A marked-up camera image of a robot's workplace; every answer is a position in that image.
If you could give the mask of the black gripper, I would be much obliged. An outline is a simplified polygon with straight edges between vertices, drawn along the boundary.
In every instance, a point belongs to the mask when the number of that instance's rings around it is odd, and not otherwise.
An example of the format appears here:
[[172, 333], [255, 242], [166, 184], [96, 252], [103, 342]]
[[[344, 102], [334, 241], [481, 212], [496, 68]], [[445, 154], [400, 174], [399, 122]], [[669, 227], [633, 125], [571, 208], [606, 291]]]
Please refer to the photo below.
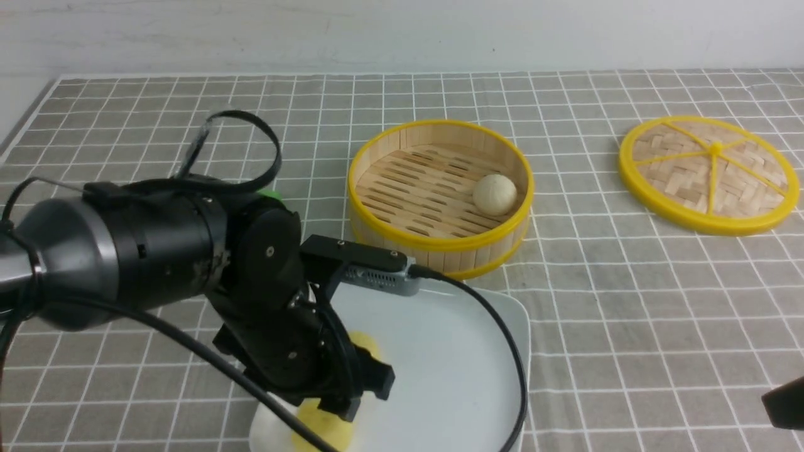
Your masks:
[[244, 364], [245, 377], [265, 392], [294, 406], [319, 399], [322, 411], [345, 422], [354, 421], [365, 392], [389, 397], [393, 367], [354, 346], [316, 285], [287, 296], [218, 288], [207, 297], [223, 320], [215, 347]]

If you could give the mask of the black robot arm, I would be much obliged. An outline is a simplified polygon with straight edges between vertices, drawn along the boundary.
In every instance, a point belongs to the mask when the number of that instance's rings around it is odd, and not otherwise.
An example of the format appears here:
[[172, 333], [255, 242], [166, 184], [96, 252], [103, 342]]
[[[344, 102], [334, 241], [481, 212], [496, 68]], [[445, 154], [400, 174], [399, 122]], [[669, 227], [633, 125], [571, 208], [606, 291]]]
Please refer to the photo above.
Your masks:
[[362, 395], [386, 400], [393, 368], [354, 343], [331, 306], [352, 266], [386, 274], [402, 254], [326, 235], [302, 238], [299, 215], [256, 192], [133, 193], [89, 183], [2, 223], [2, 315], [24, 303], [61, 331], [204, 296], [223, 320], [213, 343], [244, 376], [293, 406], [351, 421]]

